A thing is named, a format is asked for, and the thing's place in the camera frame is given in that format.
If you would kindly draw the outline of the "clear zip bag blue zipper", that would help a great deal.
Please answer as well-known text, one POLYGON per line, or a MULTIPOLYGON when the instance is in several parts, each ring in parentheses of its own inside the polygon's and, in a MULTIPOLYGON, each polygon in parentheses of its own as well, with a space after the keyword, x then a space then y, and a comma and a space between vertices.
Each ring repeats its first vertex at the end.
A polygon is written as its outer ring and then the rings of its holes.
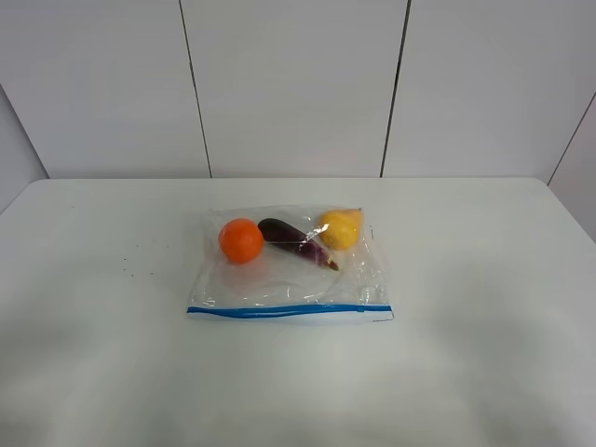
POLYGON ((390 321, 386 273, 374 254, 374 234, 365 221, 358 243, 334 251, 319 237, 319 217, 333 206, 270 206, 209 210, 200 218, 202 263, 187 305, 196 318, 294 321, 390 321), (275 218, 312 237, 338 263, 333 271, 280 250, 267 242, 246 264, 232 264, 222 253, 218 236, 230 221, 245 218, 258 224, 275 218))

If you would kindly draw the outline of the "purple eggplant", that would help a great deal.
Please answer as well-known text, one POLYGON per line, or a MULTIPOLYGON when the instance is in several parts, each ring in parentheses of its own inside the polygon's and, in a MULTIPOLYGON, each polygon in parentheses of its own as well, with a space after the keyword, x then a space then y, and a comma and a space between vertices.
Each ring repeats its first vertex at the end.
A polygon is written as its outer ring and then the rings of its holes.
POLYGON ((312 237, 298 230, 294 226, 275 218, 262 219, 257 227, 262 233, 264 241, 274 247, 296 255, 319 267, 333 271, 340 269, 332 256, 323 249, 312 237))

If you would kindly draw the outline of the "orange fruit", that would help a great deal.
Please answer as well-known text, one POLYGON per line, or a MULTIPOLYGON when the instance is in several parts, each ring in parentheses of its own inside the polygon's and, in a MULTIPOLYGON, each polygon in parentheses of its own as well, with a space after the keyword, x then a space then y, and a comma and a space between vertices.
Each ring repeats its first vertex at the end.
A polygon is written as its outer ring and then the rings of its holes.
POLYGON ((237 218, 221 229, 218 243, 230 263, 246 264, 261 254, 264 237, 256 223, 249 219, 237 218))

